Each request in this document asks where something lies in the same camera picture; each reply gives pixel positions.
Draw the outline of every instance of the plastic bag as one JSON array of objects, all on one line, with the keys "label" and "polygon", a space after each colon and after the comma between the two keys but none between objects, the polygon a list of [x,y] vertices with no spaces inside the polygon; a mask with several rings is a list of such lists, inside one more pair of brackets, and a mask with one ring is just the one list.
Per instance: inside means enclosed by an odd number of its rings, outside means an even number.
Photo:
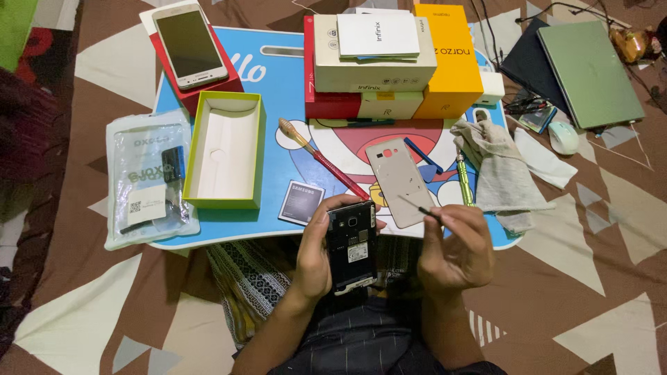
[{"label": "plastic bag", "polygon": [[196,209],[183,200],[190,153],[189,117],[182,109],[122,117],[107,125],[109,233],[116,250],[199,231]]}]

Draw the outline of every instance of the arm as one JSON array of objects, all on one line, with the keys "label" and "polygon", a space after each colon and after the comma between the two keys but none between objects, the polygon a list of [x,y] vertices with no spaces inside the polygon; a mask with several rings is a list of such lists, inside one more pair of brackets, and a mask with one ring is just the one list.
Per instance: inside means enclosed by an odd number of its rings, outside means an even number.
[{"label": "arm", "polygon": [[434,218],[424,219],[424,248],[418,276],[424,285],[422,336],[444,368],[453,370],[484,360],[470,332],[461,291],[491,281],[495,258],[491,235],[478,208],[434,208],[452,231],[443,238]]},{"label": "arm", "polygon": [[232,374],[266,374],[296,351],[317,301],[289,288],[261,330],[236,358]]},{"label": "arm", "polygon": [[[324,245],[329,228],[327,211],[360,201],[359,197],[340,194],[319,204],[303,231],[291,285],[261,330],[236,358],[232,374],[266,374],[292,357],[310,323],[315,305],[331,290],[329,255]],[[377,231],[385,226],[386,223],[376,221]]]}]

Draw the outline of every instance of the green screwdriver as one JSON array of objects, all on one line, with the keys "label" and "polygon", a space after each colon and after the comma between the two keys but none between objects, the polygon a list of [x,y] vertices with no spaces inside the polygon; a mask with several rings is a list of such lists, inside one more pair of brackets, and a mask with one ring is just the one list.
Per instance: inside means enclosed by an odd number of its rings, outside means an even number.
[{"label": "green screwdriver", "polygon": [[466,164],[464,163],[461,149],[456,148],[456,170],[459,173],[459,185],[461,186],[461,195],[463,196],[463,203],[468,207],[475,207],[472,203],[472,192],[470,191],[470,184],[468,183],[468,171],[466,171]]}]

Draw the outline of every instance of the green laptop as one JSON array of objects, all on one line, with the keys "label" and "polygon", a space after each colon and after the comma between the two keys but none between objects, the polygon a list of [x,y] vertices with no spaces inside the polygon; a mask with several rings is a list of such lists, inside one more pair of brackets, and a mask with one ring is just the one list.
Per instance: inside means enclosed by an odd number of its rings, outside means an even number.
[{"label": "green laptop", "polygon": [[602,22],[543,27],[538,36],[578,127],[644,117]]}]

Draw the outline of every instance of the white tissue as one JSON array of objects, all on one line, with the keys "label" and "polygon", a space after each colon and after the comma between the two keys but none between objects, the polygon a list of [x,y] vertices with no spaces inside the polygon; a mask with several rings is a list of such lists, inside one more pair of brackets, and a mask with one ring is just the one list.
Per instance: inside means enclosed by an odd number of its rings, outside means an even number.
[{"label": "white tissue", "polygon": [[575,167],[558,159],[553,152],[520,127],[514,130],[514,143],[526,160],[528,169],[557,188],[564,188],[578,171]]}]

